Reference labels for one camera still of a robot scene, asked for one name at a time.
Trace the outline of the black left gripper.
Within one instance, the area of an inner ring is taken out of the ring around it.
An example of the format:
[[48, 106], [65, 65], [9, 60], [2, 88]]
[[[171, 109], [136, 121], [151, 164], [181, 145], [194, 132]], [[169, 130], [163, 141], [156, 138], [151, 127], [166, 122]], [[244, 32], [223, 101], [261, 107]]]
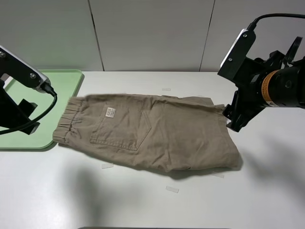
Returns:
[[0, 76], [0, 126], [13, 129], [31, 121], [29, 116], [34, 112], [37, 104], [25, 99], [16, 104], [4, 89], [8, 78], [7, 74]]

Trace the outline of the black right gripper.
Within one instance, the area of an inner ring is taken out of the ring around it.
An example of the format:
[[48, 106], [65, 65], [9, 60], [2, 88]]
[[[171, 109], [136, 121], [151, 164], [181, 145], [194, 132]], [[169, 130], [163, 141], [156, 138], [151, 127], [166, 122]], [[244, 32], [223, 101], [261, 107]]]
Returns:
[[246, 57], [237, 72], [237, 90], [231, 104], [223, 110], [223, 115], [229, 120], [226, 125], [234, 132], [239, 132], [253, 118], [267, 107], [289, 107], [284, 101], [266, 102], [262, 95], [262, 83], [266, 76], [282, 68], [285, 55], [280, 51], [269, 54], [269, 58], [250, 59]]

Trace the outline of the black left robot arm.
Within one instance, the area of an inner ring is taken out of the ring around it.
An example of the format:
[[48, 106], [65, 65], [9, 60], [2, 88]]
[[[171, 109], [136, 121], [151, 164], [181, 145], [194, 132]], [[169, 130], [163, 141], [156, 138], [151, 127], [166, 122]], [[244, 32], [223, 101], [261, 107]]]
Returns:
[[25, 99], [16, 104], [4, 88], [8, 78], [7, 74], [0, 75], [0, 126], [7, 128], [7, 130], [12, 130], [21, 125], [28, 124], [31, 121], [29, 116], [36, 109], [37, 105]]

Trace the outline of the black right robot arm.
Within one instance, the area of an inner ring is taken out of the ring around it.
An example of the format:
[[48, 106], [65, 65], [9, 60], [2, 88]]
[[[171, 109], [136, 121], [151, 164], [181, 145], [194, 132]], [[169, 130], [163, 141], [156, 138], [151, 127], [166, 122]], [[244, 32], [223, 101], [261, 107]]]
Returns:
[[239, 132], [267, 107], [305, 107], [305, 61], [282, 67], [284, 58], [279, 51], [270, 53], [267, 60], [245, 58], [229, 79], [237, 87], [223, 111], [229, 129]]

